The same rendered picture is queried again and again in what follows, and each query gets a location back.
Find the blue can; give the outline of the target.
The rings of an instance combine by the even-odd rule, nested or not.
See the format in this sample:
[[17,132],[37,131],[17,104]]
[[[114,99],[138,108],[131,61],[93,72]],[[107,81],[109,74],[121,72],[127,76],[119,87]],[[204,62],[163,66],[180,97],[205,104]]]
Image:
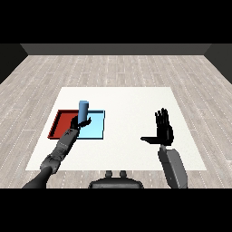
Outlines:
[[89,103],[87,101],[79,101],[78,122],[87,120]]

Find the dark grey robot body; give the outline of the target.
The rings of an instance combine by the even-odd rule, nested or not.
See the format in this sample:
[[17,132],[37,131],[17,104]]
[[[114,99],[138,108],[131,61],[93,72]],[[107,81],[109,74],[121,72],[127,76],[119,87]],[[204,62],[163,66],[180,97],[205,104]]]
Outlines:
[[125,170],[120,171],[120,176],[114,178],[112,171],[107,170],[103,179],[92,181],[89,189],[143,189],[140,181],[129,179]]

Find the light blue shallow open box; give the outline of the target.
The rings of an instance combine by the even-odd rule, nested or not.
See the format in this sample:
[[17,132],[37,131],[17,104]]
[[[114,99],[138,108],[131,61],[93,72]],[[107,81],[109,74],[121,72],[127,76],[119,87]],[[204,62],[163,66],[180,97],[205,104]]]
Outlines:
[[104,110],[88,111],[87,118],[91,118],[92,122],[81,128],[79,140],[102,140],[104,133]]

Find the red shallow open box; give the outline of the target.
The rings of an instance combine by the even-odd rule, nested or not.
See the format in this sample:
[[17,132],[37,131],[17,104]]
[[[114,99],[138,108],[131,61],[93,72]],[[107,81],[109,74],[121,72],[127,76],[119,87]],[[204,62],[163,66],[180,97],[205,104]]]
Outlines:
[[56,113],[47,138],[50,140],[59,140],[70,128],[71,120],[77,115],[78,110],[59,110]]

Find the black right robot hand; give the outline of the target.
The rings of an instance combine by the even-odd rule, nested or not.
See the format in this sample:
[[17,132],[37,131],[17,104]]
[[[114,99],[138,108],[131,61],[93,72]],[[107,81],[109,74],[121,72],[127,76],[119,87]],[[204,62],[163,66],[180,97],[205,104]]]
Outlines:
[[170,146],[174,141],[173,129],[169,124],[169,113],[162,108],[155,113],[157,124],[156,137],[141,137],[141,140],[147,141],[149,144],[159,144],[163,146]]

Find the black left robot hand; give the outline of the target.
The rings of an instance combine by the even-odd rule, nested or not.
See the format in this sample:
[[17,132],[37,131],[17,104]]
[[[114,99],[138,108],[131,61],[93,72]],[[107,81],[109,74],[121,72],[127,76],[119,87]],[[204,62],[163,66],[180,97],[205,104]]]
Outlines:
[[70,128],[74,129],[74,130],[79,130],[80,128],[83,128],[83,127],[89,125],[91,122],[92,122],[91,119],[88,119],[87,121],[78,122],[78,117],[75,116],[71,120]]

